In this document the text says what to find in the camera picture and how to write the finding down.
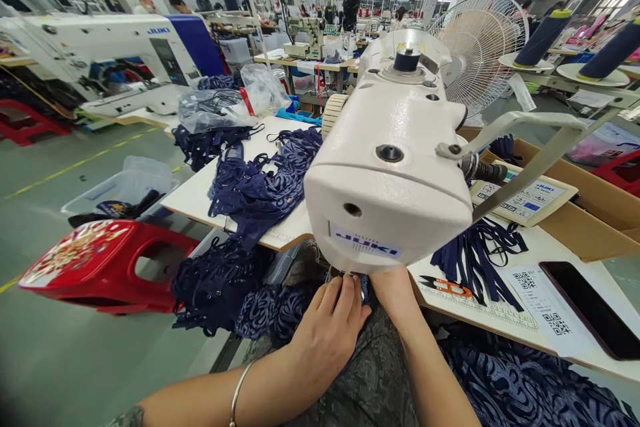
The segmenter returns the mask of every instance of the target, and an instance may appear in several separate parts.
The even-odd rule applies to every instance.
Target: electric fan
[[[507,88],[512,72],[498,59],[522,50],[529,22],[514,0],[462,0],[427,32],[449,49],[453,61],[441,70],[447,99],[466,105],[469,119]]]

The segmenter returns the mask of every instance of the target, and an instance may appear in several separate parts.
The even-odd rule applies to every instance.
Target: hand
[[[416,314],[422,318],[420,307],[411,287],[409,270],[406,267],[371,274],[369,278],[371,278],[375,296],[398,330],[400,330],[403,321],[413,319]]]
[[[360,279],[356,276],[335,277],[313,296],[285,349],[305,381],[317,387],[318,397],[349,361],[358,332],[370,314],[371,307],[362,305]]]

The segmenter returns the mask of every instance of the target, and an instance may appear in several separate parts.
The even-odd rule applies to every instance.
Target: bracelet
[[[235,388],[235,393],[233,394],[233,400],[231,401],[231,421],[229,422],[229,427],[235,427],[235,405],[238,403],[238,395],[240,395],[240,387],[242,386],[242,382],[244,381],[247,372],[253,365],[255,360],[250,361],[248,365],[245,367],[242,375],[240,376],[240,380],[238,380],[238,385]]]

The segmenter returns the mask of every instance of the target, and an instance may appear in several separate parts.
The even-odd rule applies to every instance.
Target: blue thread spool
[[[554,10],[542,20],[533,36],[513,61],[514,66],[528,68],[536,65],[565,29],[572,12],[572,10]]]
[[[640,48],[640,17],[629,22],[602,47],[578,72],[578,78],[598,81],[608,77],[618,66]]]

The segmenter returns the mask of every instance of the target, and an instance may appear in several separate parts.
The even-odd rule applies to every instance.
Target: phone
[[[640,340],[569,262],[540,262],[560,294],[616,360],[640,360]]]

